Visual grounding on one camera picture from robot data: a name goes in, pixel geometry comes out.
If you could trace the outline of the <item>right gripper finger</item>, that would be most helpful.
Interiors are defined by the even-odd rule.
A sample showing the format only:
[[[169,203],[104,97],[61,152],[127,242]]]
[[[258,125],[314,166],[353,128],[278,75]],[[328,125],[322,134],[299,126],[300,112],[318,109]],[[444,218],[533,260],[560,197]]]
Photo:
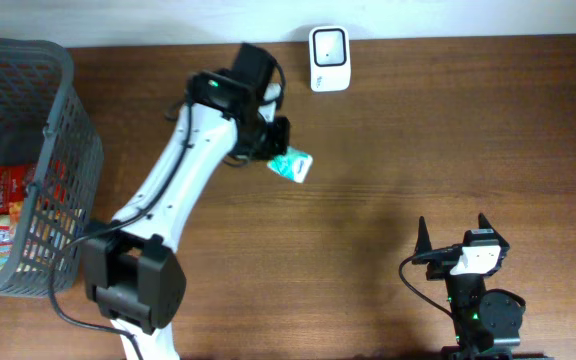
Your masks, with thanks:
[[[477,229],[478,234],[492,235],[496,233],[496,230],[483,213],[478,214],[477,220],[478,220],[478,229]]]
[[[415,245],[414,254],[421,255],[428,253],[431,250],[432,250],[432,244],[430,241],[427,224],[425,218],[423,216],[420,216],[418,220],[417,241]]]

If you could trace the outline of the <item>green tissue pack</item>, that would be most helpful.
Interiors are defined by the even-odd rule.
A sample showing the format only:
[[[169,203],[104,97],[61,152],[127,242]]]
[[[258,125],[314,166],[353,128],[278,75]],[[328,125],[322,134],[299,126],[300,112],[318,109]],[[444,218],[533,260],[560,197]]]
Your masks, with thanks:
[[[277,175],[295,183],[303,183],[313,164],[313,157],[289,146],[283,155],[267,162],[267,167]]]

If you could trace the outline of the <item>red snack bag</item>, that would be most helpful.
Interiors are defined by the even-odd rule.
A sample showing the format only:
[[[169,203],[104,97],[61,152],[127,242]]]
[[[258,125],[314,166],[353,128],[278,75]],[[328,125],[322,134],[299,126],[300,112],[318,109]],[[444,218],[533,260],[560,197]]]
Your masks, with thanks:
[[[35,170],[35,164],[0,166],[0,215],[8,214],[11,204],[24,200]]]

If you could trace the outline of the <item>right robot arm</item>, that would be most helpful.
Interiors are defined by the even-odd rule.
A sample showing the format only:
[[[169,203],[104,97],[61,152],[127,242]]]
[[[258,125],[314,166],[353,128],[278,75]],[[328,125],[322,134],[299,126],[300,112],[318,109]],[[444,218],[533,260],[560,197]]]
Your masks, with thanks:
[[[485,280],[496,274],[510,245],[479,214],[478,226],[464,233],[460,243],[432,246],[424,217],[418,220],[414,252],[398,267],[403,284],[416,296],[446,314],[455,332],[454,346],[439,352],[441,359],[545,359],[543,353],[517,353],[527,304],[523,297],[504,289],[489,289]],[[428,281],[442,281],[447,290],[446,307],[414,287],[404,275],[408,264],[424,265]]]

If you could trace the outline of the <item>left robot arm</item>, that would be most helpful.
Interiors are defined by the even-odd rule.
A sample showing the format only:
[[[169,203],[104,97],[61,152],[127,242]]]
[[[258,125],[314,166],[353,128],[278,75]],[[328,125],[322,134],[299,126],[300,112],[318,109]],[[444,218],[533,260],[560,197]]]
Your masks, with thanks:
[[[290,123],[276,115],[286,82],[278,61],[244,43],[233,64],[192,75],[174,132],[146,180],[108,224],[81,244],[86,296],[110,320],[129,359],[176,359],[172,320],[186,277],[184,226],[215,169],[286,153]]]

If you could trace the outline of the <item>grey plastic mesh basket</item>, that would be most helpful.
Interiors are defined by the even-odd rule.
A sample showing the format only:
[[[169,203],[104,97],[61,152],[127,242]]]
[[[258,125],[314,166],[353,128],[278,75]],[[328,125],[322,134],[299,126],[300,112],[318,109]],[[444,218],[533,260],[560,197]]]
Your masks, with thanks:
[[[104,161],[73,85],[74,64],[48,41],[0,38],[0,167],[34,165],[20,223],[0,270],[0,296],[44,298],[70,288]]]

